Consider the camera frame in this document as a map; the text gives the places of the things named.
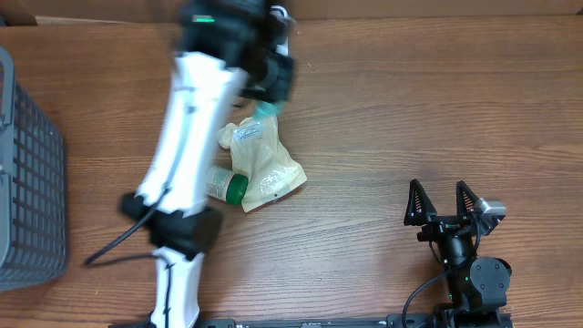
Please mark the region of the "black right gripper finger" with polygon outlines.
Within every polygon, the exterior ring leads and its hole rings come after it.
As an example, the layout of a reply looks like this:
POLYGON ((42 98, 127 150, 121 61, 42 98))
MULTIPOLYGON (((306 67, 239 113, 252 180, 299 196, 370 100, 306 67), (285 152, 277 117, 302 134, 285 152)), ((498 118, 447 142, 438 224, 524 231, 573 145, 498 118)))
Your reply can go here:
POLYGON ((475 205, 479 198, 463 180, 456 183, 455 195, 457 215, 460 217, 471 215, 475 211, 475 205))
POLYGON ((437 211, 418 179, 409 186, 408 203, 404 215, 405 226, 423 226, 435 220, 437 211))

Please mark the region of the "teal tissue pack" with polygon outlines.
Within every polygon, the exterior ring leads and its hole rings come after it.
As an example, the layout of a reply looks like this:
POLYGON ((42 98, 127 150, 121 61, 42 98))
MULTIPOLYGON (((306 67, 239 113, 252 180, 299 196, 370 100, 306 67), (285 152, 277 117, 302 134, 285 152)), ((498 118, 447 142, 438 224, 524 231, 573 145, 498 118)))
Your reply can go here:
POLYGON ((262 120, 269 117, 278 117, 285 109, 285 106, 285 102, 269 103, 258 101, 253 112, 253 118, 262 120))

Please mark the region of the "white bottle with green cap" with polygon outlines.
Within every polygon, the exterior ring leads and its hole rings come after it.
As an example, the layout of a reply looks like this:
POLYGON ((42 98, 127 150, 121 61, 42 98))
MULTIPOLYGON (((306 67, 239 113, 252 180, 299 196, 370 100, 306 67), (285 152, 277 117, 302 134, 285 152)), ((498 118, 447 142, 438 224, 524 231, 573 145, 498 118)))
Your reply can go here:
POLYGON ((232 170, 211 166, 206 178, 206 193, 230 205, 241 205, 249 179, 232 170))

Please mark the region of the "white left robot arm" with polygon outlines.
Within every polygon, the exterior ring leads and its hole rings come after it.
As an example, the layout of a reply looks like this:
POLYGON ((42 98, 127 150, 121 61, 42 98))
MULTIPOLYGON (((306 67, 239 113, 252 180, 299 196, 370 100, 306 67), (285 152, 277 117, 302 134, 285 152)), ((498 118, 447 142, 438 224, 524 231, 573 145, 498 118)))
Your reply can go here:
POLYGON ((202 264, 222 224, 206 194, 217 132, 240 97, 287 100, 293 76, 286 45, 292 19, 274 1, 188 1, 179 24, 159 144, 137 191, 120 204, 154 247, 156 305, 144 324, 155 328, 199 321, 202 264))

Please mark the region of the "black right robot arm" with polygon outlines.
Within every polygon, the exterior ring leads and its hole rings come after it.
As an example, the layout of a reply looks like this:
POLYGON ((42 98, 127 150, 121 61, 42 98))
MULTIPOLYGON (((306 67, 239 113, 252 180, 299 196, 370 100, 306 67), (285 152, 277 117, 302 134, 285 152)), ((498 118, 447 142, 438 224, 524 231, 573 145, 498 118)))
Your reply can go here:
POLYGON ((477 196, 460 180, 455 185, 456 214, 440 215, 417 179, 410 181, 404 225, 418 226, 420 242, 429 244, 444 272, 417 287, 404 303, 402 327, 512 328, 511 316, 500 312, 512 275, 507 261, 480 257, 478 249, 506 216, 506 206, 496 199, 477 196), (449 302, 415 319, 408 313, 414 298, 445 280, 449 302))

